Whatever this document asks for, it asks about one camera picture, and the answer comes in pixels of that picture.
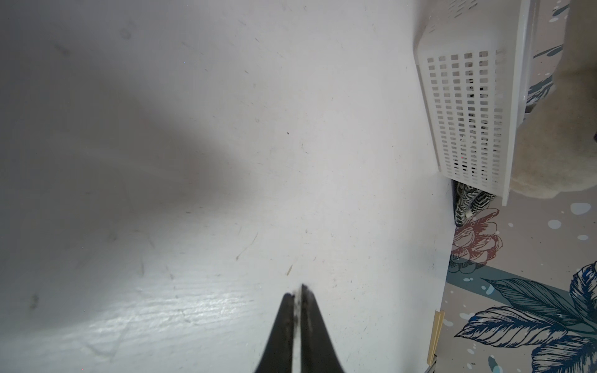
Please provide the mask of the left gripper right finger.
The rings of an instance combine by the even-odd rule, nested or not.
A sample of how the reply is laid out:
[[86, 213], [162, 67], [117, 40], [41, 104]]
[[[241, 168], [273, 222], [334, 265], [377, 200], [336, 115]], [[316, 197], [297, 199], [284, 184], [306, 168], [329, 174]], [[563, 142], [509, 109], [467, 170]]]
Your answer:
[[344, 373], [314, 293], [303, 284], [301, 294], [301, 372]]

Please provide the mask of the black white patterned scarf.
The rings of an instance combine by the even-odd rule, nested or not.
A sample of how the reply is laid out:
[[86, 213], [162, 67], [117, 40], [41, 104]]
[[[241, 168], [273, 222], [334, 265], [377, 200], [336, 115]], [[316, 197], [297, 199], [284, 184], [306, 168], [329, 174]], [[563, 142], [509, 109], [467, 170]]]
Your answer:
[[471, 219], [475, 214], [484, 210], [494, 199], [494, 194], [464, 183], [457, 183], [456, 206], [454, 209], [456, 227], [464, 226], [468, 219]]

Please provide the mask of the white plastic basket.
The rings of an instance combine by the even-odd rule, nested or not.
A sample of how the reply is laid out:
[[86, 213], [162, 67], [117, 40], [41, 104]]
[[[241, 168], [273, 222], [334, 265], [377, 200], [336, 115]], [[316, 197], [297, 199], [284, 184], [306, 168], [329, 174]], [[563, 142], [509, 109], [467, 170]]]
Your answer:
[[508, 201], [537, 1], [434, 1], [415, 48], [442, 175]]

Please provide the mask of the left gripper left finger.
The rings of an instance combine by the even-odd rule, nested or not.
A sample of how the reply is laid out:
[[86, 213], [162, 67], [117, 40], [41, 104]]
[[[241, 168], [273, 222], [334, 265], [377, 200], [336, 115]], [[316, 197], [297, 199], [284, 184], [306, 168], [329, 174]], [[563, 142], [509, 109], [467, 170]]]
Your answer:
[[255, 373], [291, 373], [295, 333], [295, 296], [282, 297], [278, 313], [271, 328]]

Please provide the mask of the beige knitted scarf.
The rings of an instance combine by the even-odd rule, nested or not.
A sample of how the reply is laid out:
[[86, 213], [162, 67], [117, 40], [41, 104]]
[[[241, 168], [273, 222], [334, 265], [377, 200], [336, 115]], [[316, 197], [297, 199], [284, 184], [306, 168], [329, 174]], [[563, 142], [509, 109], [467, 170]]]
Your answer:
[[596, 3], [569, 4], [555, 90], [517, 130], [510, 188], [550, 199], [596, 185]]

